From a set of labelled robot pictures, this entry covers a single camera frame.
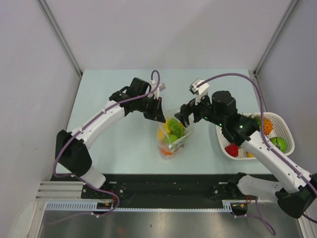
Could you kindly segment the clear zip top bag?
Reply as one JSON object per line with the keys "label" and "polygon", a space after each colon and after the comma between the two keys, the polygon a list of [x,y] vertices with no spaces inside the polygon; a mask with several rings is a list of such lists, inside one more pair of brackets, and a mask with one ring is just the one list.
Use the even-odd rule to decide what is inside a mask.
{"label": "clear zip top bag", "polygon": [[194,132],[192,117],[189,117],[189,125],[185,127],[175,114],[180,108],[170,109],[164,113],[165,123],[159,122],[157,126],[157,144],[160,156],[163,160],[173,159],[181,153],[191,140]]}

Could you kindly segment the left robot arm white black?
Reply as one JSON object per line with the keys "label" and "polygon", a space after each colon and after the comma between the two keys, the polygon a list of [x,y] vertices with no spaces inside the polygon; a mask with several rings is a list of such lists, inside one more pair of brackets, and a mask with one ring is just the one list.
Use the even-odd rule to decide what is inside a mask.
{"label": "left robot arm white black", "polygon": [[114,123],[134,111],[141,112],[144,118],[165,122],[160,92],[165,85],[151,79],[146,82],[137,77],[129,86],[113,93],[107,103],[87,122],[67,132],[61,130],[56,136],[55,165],[69,170],[69,175],[90,184],[98,198],[109,194],[106,177],[93,165],[89,149],[93,143]]}

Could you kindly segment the red apple toy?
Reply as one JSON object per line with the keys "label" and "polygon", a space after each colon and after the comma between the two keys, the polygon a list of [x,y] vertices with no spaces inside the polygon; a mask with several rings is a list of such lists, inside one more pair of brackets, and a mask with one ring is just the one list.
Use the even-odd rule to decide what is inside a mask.
{"label": "red apple toy", "polygon": [[235,158],[239,155],[239,149],[240,149],[240,147],[238,147],[235,144],[231,144],[231,145],[228,145],[227,147],[225,147],[226,153],[232,157],[235,157]]}

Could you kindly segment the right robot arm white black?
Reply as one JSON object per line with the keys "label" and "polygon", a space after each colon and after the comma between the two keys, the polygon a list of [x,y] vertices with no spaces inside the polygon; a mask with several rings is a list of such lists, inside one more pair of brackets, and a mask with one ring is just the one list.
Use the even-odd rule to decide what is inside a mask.
{"label": "right robot arm white black", "polygon": [[239,114],[236,101],[228,91],[193,99],[182,105],[175,117],[188,127],[190,115],[194,122],[204,119],[219,126],[227,141],[251,153],[277,179],[273,182],[238,173],[237,181],[228,187],[232,198],[256,196],[277,202],[280,209],[293,218],[304,215],[317,197],[317,176],[278,150],[251,118]]}

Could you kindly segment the orange toy fruit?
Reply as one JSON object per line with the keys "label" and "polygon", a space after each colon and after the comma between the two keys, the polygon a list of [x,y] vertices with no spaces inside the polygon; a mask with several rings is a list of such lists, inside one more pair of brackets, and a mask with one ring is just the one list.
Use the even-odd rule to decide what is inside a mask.
{"label": "orange toy fruit", "polygon": [[162,153],[164,156],[172,156],[172,155],[174,154],[173,152],[171,152],[171,151],[165,149],[164,147],[161,147],[161,148],[160,148],[160,151],[161,151],[161,153]]}

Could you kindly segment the small green lime toy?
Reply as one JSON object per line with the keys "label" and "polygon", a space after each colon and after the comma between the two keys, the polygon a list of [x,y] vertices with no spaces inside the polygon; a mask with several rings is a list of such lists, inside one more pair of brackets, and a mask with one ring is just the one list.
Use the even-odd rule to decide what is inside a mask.
{"label": "small green lime toy", "polygon": [[179,138],[177,135],[175,134],[169,134],[168,135],[168,142],[169,143],[174,143],[175,141],[177,141]]}

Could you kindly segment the yellow lemon toy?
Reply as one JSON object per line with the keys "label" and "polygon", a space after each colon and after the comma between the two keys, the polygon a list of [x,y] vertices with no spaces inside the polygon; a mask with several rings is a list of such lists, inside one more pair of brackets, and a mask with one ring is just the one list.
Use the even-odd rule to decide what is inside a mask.
{"label": "yellow lemon toy", "polygon": [[163,140],[164,140],[164,137],[165,137],[167,134],[170,134],[170,130],[169,130],[169,129],[166,131],[166,130],[163,130],[163,129],[161,129],[161,128],[159,127],[159,128],[158,128],[158,131],[157,131],[157,139],[158,139],[158,141],[163,141]]}

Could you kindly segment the green grape bunch toy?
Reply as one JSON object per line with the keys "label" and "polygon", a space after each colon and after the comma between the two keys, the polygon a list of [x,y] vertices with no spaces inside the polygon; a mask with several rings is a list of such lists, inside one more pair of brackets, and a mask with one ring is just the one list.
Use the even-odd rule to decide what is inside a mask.
{"label": "green grape bunch toy", "polygon": [[185,127],[175,118],[171,118],[167,122],[167,128],[171,134],[181,138],[186,135]]}

